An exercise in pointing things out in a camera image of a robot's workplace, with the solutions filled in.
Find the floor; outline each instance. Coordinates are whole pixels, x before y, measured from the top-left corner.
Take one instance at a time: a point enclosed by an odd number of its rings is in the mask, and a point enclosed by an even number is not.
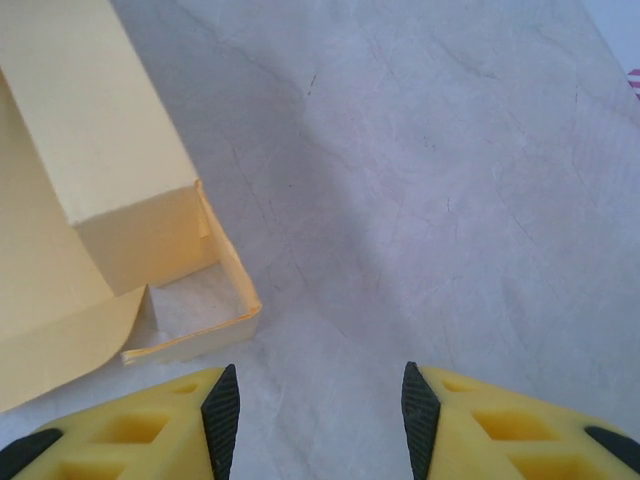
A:
[[[640,437],[640,102],[579,0],[115,4],[262,323],[114,360],[0,416],[1,444],[233,362],[232,478],[410,478],[408,360]]]

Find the gray marble floor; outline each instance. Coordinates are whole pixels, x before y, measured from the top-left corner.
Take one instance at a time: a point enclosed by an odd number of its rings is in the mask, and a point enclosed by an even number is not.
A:
[[[578,0],[115,3],[262,323],[114,361],[2,415],[2,443],[234,362],[233,478],[410,478],[407,360],[640,437],[640,102]]]

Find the yellow plastic part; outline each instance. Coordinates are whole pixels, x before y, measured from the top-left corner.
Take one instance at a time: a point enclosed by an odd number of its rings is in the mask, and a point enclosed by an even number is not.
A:
[[[441,402],[429,480],[637,479],[584,432],[602,420],[439,368],[420,372]]]
[[[213,480],[201,405],[224,369],[57,419],[62,437],[14,480]]]

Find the black rubber pad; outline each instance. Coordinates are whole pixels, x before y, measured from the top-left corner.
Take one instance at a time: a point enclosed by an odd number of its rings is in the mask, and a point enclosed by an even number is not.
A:
[[[440,401],[414,362],[402,381],[402,416],[414,480],[426,480],[436,444]]]
[[[7,445],[0,451],[0,480],[11,480],[61,436],[61,430],[49,428],[19,438]]]
[[[216,480],[229,480],[240,417],[240,391],[235,365],[224,369],[200,410],[213,476]]]
[[[611,455],[640,475],[640,443],[606,428],[590,426],[584,431],[606,448]]]

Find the open box lid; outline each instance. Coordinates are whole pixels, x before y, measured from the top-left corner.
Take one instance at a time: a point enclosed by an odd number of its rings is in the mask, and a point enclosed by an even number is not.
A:
[[[240,316],[126,363],[255,330],[253,284],[107,0],[0,5],[0,232],[0,410],[117,353],[146,284],[216,262]]]

